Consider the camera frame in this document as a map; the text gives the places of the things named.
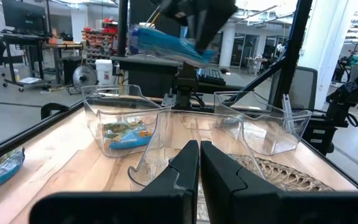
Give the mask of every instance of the wooden tabletop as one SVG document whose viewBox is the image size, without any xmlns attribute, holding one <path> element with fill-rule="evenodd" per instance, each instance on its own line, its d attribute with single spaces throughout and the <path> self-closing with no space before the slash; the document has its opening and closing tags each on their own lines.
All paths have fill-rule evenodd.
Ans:
<svg viewBox="0 0 358 224">
<path fill-rule="evenodd" d="M 127 168 L 136 167 L 142 155 L 104 156 L 86 126 L 83 108 L 23 146 L 22 169 L 0 186 L 0 223 L 27 223 L 33 204 L 55 192 L 130 191 Z M 357 190 L 302 143 L 295 151 L 263 158 L 296 168 L 336 190 Z"/>
</svg>

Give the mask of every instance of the wooden table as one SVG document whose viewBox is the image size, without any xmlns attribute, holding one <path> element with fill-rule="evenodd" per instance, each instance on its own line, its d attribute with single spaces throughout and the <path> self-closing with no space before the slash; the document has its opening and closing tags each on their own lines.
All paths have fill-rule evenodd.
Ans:
<svg viewBox="0 0 358 224">
<path fill-rule="evenodd" d="M 42 44 L 44 48 L 51 49 L 82 49 L 82 44 Z"/>
<path fill-rule="evenodd" d="M 55 75 L 57 83 L 60 83 L 60 75 L 62 74 L 61 63 L 63 63 L 62 59 L 62 50 L 73 49 L 79 50 L 78 55 L 81 57 L 81 51 L 83 50 L 82 44 L 42 44 L 42 47 L 45 49 L 53 50 L 53 59 L 55 63 Z"/>
<path fill-rule="evenodd" d="M 9 63 L 9 71 L 11 73 L 11 79 L 4 78 L 3 87 L 7 87 L 7 84 L 9 83 L 9 84 L 19 86 L 20 87 L 19 91 L 22 91 L 24 85 L 33 85 L 33 84 L 46 82 L 44 80 L 44 69 L 43 69 L 42 61 L 35 60 L 31 50 L 29 49 L 29 47 L 35 47 L 37 50 L 37 58 L 42 58 L 42 41 L 43 40 L 44 40 L 43 37 L 39 37 L 36 35 L 21 35 L 21 34 L 1 34 L 0 35 L 0 41 L 3 41 L 6 46 L 14 44 L 14 45 L 21 45 L 26 48 L 26 52 L 28 54 L 27 56 L 29 59 L 29 75 L 34 78 L 35 74 L 39 73 L 39 78 L 41 79 L 41 80 L 39 80 L 37 82 L 33 82 L 33 83 L 17 82 L 15 79 L 15 73 L 14 73 L 14 68 L 13 68 L 11 48 L 7 47 L 6 53 L 7 53 L 8 63 Z M 37 61 L 38 61 L 38 72 L 35 71 L 35 63 L 37 63 Z"/>
<path fill-rule="evenodd" d="M 83 108 L 23 146 L 22 169 L 0 186 L 0 223 L 27 223 L 33 204 L 54 192 L 130 191 L 127 168 L 136 167 L 142 155 L 104 156 L 86 126 Z M 302 143 L 295 151 L 264 159 L 296 168 L 336 190 L 357 190 Z"/>
</svg>

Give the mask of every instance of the plastic tray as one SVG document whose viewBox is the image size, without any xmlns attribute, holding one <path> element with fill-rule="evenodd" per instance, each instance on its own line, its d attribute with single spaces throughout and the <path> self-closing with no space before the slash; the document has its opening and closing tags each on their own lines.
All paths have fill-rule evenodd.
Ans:
<svg viewBox="0 0 358 224">
<path fill-rule="evenodd" d="M 136 85 L 81 88 L 86 122 L 103 154 L 110 157 L 143 152 L 162 108 Z"/>
<path fill-rule="evenodd" d="M 271 156 L 298 147 L 313 114 L 311 111 L 289 113 L 266 104 L 265 100 L 254 92 L 248 92 L 232 107 L 225 105 L 224 100 L 237 93 L 236 91 L 216 92 L 214 94 L 214 112 L 242 119 L 244 139 L 253 151 Z"/>
<path fill-rule="evenodd" d="M 193 139 L 198 143 L 211 141 L 229 156 L 250 156 L 253 164 L 248 169 L 264 178 L 252 151 L 245 145 L 242 130 L 242 121 L 232 116 L 175 110 L 159 112 L 156 130 L 139 165 L 128 168 L 131 190 L 142 190 L 151 183 L 168 166 L 170 159 Z M 199 221 L 208 221 L 201 183 L 198 186 L 197 213 Z"/>
</svg>

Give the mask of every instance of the wicker mat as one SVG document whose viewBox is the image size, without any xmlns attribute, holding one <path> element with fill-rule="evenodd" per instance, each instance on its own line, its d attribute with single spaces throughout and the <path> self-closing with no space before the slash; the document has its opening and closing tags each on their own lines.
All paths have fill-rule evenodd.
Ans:
<svg viewBox="0 0 358 224">
<path fill-rule="evenodd" d="M 255 170 L 251 157 L 231 154 L 235 161 L 240 163 L 246 169 Z M 259 167 L 265 174 L 267 181 L 282 190 L 289 191 L 333 191 L 324 183 L 315 178 L 297 171 L 294 168 L 287 167 L 276 162 L 256 158 Z"/>
</svg>

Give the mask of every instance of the snack package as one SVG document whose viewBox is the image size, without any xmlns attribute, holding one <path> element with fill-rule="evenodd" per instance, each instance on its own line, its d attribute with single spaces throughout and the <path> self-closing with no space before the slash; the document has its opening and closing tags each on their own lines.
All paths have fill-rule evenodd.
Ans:
<svg viewBox="0 0 358 224">
<path fill-rule="evenodd" d="M 109 149 L 127 149 L 149 143 L 153 133 L 143 121 L 107 123 L 102 127 L 104 146 Z"/>
<path fill-rule="evenodd" d="M 24 148 L 15 149 L 0 158 L 0 185 L 19 171 L 24 162 Z"/>
<path fill-rule="evenodd" d="M 196 67 L 208 64 L 215 54 L 215 51 L 207 49 L 200 55 L 190 40 L 164 34 L 148 27 L 133 29 L 129 38 L 129 50 L 131 54 L 146 52 L 158 57 L 182 60 Z"/>
</svg>

